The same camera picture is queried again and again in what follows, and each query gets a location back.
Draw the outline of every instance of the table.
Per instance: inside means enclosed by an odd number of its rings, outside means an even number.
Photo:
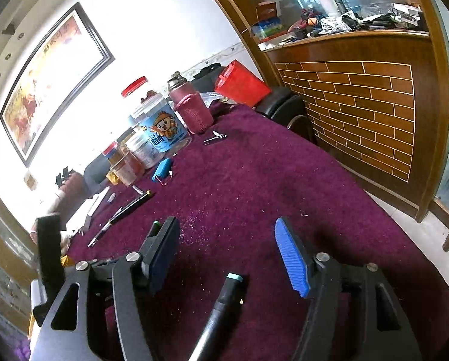
[[[136,185],[155,196],[87,248],[108,218],[136,197],[133,189],[115,186],[109,192],[116,193],[114,201],[103,201],[88,233],[76,236],[69,250],[76,261],[119,257],[141,246],[155,219],[179,219],[175,262],[146,305],[165,360],[189,357],[228,272],[247,274],[250,282],[220,359],[291,358],[309,300],[293,291],[274,241],[282,215],[300,237],[339,262],[378,264],[425,359],[435,353],[449,336],[449,287],[403,230],[325,151],[247,106],[211,109],[214,126],[173,158],[167,186],[144,175]],[[228,138],[204,146],[212,130]],[[344,324],[340,319],[341,344]]]

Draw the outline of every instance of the metal cap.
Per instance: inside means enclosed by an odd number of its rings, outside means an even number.
[[[367,268],[369,271],[373,271],[373,272],[378,271],[378,265],[377,265],[376,263],[373,263],[373,262],[368,263],[368,264],[366,265],[366,268]]]
[[[78,262],[76,264],[76,270],[77,271],[84,271],[89,267],[89,263],[87,263],[85,260],[82,260],[81,262]]]
[[[141,257],[141,254],[139,252],[130,252],[126,255],[126,260],[128,262],[135,262]]]
[[[330,256],[326,252],[319,252],[316,254],[316,259],[320,262],[328,262],[330,260]]]
[[[174,88],[183,85],[187,80],[181,76],[180,72],[175,72],[171,78],[168,80],[168,92],[172,91]]]

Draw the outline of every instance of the yellow cloth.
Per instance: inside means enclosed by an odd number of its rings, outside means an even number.
[[[62,267],[69,267],[75,265],[74,261],[69,258],[67,255],[64,255],[61,257],[61,265]],[[30,339],[32,336],[32,329],[34,327],[34,323],[36,321],[36,318],[34,318],[33,313],[30,313],[30,321],[29,321],[29,332],[27,334],[27,339]]]
[[[114,185],[117,186],[117,184],[119,184],[119,178],[118,176],[113,172],[113,171],[109,171],[106,175],[107,179],[109,179],[109,181]]]

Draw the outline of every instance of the pen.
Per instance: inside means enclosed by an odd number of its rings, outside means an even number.
[[[105,226],[102,227],[102,229],[93,237],[91,242],[88,244],[88,247],[94,247],[96,242],[102,238],[107,230],[111,227],[111,225],[116,224],[118,221],[121,221],[123,218],[127,217],[129,214],[131,214],[134,210],[136,210],[138,207],[140,207],[144,202],[149,201],[149,199],[154,194],[148,190],[146,191],[146,194],[141,195],[137,197],[135,200],[132,200],[129,202],[125,207],[120,208],[115,215],[113,215],[109,221],[106,223]]]

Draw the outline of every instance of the brick pattern panel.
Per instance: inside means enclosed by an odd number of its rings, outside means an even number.
[[[410,65],[320,61],[276,68],[305,98],[317,137],[408,182],[415,130]]]

